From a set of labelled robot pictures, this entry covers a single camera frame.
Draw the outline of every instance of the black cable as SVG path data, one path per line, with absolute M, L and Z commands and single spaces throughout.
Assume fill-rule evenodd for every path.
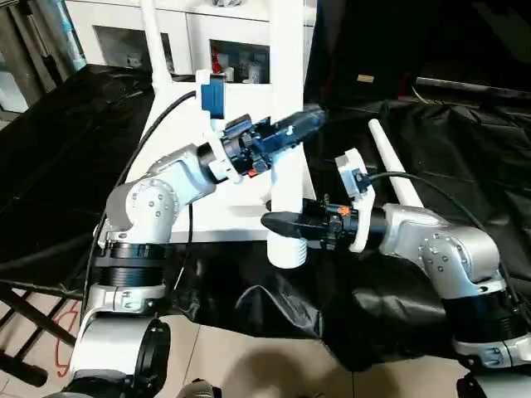
M 188 205 L 188 241 L 186 242 L 186 250 L 184 253 L 183 263 L 181 264 L 181 270 L 179 272 L 179 275 L 177 276 L 177 279 L 175 280 L 175 284 L 173 285 L 173 291 L 177 289 L 177 286 L 179 285 L 179 282 L 181 281 L 181 277 L 183 276 L 183 272 L 184 272 L 184 267 L 186 266 L 190 253 L 192 252 L 192 240 L 193 240 L 193 204 L 190 203 Z
M 189 93 L 183 95 L 173 103 L 171 103 L 153 122 L 151 127 L 146 130 L 144 136 L 142 139 L 140 139 L 139 145 L 134 150 L 133 154 L 129 158 L 129 161 L 124 167 L 124 170 L 119 175 L 118 180 L 116 181 L 113 190 L 116 189 L 118 186 L 122 185 L 125 181 L 125 178 L 127 177 L 127 173 L 129 172 L 131 166 L 133 165 L 134 160 L 138 157 L 140 151 L 148 141 L 149 137 L 153 135 L 153 132 L 157 129 L 157 127 L 162 123 L 162 121 L 174 110 L 177 108 L 180 104 L 182 104 L 184 101 L 195 97 L 196 92 L 190 91 Z M 101 215 L 100 222 L 98 223 L 98 226 L 96 227 L 96 231 L 94 233 L 94 238 L 92 239 L 92 244 L 90 245 L 90 254 L 89 254 L 89 260 L 87 261 L 86 266 L 86 273 L 85 273 L 85 286 L 83 288 L 83 301 L 81 303 L 81 317 L 80 319 L 83 319 L 83 316 L 85 315 L 85 309 L 87 304 L 87 299 L 89 297 L 89 289 L 90 289 L 90 277 L 91 277 L 91 268 L 92 268 L 92 262 L 94 260 L 94 252 L 96 249 L 96 246 L 98 245 L 98 239 L 101 235 L 101 231 L 103 230 L 103 225 L 105 223 L 105 218 L 107 217 L 105 211 Z
M 385 178 L 385 177 L 403 177 L 403 178 L 407 178 L 409 180 L 415 180 L 415 181 L 423 182 L 424 184 L 429 186 L 434 191 L 440 193 L 449 202 L 451 202 L 456 208 L 458 208 L 463 214 L 465 214 L 470 219 L 470 221 L 472 221 L 472 223 L 474 224 L 474 226 L 476 228 L 478 228 L 478 229 L 480 229 L 480 230 L 482 230 L 484 232 L 487 231 L 485 229 L 485 226 L 481 223 L 480 220 L 477 219 L 476 216 L 474 216 L 466 207 L 461 205 L 454 197 L 452 197 L 451 195 L 449 195 L 448 193 L 446 193 L 445 191 L 440 189 L 433 182 L 430 182 L 430 181 L 428 181 L 428 180 L 426 180 L 426 179 L 424 179 L 422 177 L 418 177 L 415 174 L 410 174 L 408 172 L 379 172 L 378 174 L 373 174 L 371 176 L 368 176 L 368 179 L 371 182 L 375 182 L 375 181 L 380 180 L 380 179 Z M 505 266 L 505 264 L 501 260 L 499 261 L 499 267 L 500 267 L 500 270 L 501 270 L 501 274 L 504 277 L 505 282 L 507 284 L 507 289 L 509 290 L 509 293 L 511 294 L 514 303 L 517 306 L 519 306 L 522 302 L 520 301 L 520 297 L 519 297 L 518 293 L 516 292 L 516 289 L 513 286 L 513 282 L 510 279 L 509 271 L 507 270 L 507 267 Z

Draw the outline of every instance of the red cable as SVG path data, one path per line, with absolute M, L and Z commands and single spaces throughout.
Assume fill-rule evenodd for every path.
M 59 317 L 57 317 L 54 320 L 55 323 L 59 324 L 59 322 L 63 319 L 65 315 L 73 313 L 74 316 L 72 317 L 72 321 L 70 322 L 68 329 L 66 329 L 67 332 L 71 332 L 72 328 L 74 327 L 74 322 L 76 321 L 77 316 L 80 314 L 79 310 L 77 309 L 75 310 L 78 303 L 79 302 L 75 301 L 68 311 L 65 311 L 64 313 L 62 313 Z M 61 369 L 60 371 L 59 370 L 57 371 L 57 376 L 62 378 L 62 377 L 65 377 L 66 374 L 68 373 L 68 368 L 70 367 L 70 358 L 68 359 L 68 363 L 66 365 L 59 363 L 59 345 L 60 344 L 61 344 L 61 340 L 57 338 L 56 339 L 56 367 L 57 369 Z

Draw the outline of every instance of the white cabinet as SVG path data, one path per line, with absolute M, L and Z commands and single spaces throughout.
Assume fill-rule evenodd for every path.
M 89 63 L 151 69 L 139 7 L 72 1 L 66 6 Z M 185 13 L 157 10 L 157 19 L 168 68 L 191 74 Z
M 304 76 L 312 42 L 315 7 L 304 8 Z M 150 69 L 142 13 L 135 0 L 66 1 L 86 59 L 91 64 Z M 212 53 L 235 69 L 235 82 L 248 78 L 245 66 L 261 70 L 269 83 L 269 13 L 266 0 L 238 7 L 213 7 L 209 1 L 155 0 L 168 68 L 193 74 L 212 68 Z

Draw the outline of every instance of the glass cabinet door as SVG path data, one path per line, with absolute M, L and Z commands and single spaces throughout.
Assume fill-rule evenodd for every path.
M 233 83 L 270 83 L 269 46 L 210 40 L 211 68 L 225 73 Z
M 151 70 L 140 7 L 66 1 L 89 64 Z M 192 73 L 184 12 L 157 10 L 166 64 L 178 75 Z
M 151 70 L 148 43 L 144 31 L 118 27 L 94 27 L 101 52 L 108 66 L 123 66 L 141 70 Z M 167 33 L 161 33 L 166 65 L 174 72 L 172 52 Z

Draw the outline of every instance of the white pole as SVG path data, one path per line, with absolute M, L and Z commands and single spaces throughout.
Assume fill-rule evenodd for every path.
M 382 125 L 376 119 L 368 122 L 368 128 L 373 134 L 374 142 L 382 157 L 383 165 L 388 172 L 405 172 L 400 159 L 392 147 Z M 398 202 L 404 206 L 424 207 L 412 182 L 406 178 L 391 177 L 391 184 L 397 194 Z
M 270 1 L 271 122 L 303 108 L 303 0 Z M 271 176 L 272 211 L 302 211 L 302 144 L 275 156 Z M 306 240 L 285 238 L 274 232 L 267 236 L 269 261 L 281 268 L 294 268 L 306 261 Z
M 156 94 L 163 87 L 172 84 L 172 76 L 166 66 L 166 56 L 164 55 L 163 41 L 158 29 L 155 4 L 153 0 L 140 0 L 140 6 L 142 8 L 146 42 L 148 43 L 149 59 L 153 69 L 153 90 Z

